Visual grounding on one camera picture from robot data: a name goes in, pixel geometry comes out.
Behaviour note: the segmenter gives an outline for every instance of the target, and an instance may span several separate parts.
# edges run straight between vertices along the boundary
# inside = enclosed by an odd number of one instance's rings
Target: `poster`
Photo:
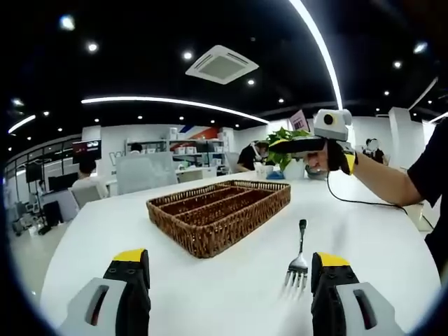
[[[302,110],[299,110],[295,115],[289,118],[289,121],[295,131],[305,130],[309,132],[308,122]]]

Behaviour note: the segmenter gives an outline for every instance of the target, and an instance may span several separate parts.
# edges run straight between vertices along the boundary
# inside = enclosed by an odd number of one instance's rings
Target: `potted plant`
[[[279,131],[269,134],[267,142],[271,145],[278,140],[290,141],[297,137],[307,137],[309,135],[310,133],[305,130],[288,131],[281,128]],[[291,153],[275,153],[273,150],[269,150],[267,161],[273,161],[273,163],[278,164],[285,179],[300,179],[304,176],[305,163],[303,159],[293,157]]]

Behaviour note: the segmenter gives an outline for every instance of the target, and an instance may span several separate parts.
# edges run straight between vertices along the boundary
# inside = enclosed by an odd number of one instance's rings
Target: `floor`
[[[432,228],[421,215],[422,209],[420,204],[406,207],[408,216],[424,238]],[[58,225],[43,236],[31,236],[28,231],[23,232],[20,237],[11,235],[11,250],[17,263],[18,274],[25,291],[36,304],[39,304],[43,280],[53,253],[69,225]]]

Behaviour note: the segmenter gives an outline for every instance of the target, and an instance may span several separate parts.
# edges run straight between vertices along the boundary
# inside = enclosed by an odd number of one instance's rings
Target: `ceiling vent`
[[[227,84],[257,68],[257,64],[238,52],[215,45],[196,60],[185,74]]]

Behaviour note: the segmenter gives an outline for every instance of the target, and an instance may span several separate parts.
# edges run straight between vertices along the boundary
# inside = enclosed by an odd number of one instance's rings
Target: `woven basket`
[[[211,258],[243,239],[291,200],[283,183],[226,181],[146,202],[149,218],[185,250]]]

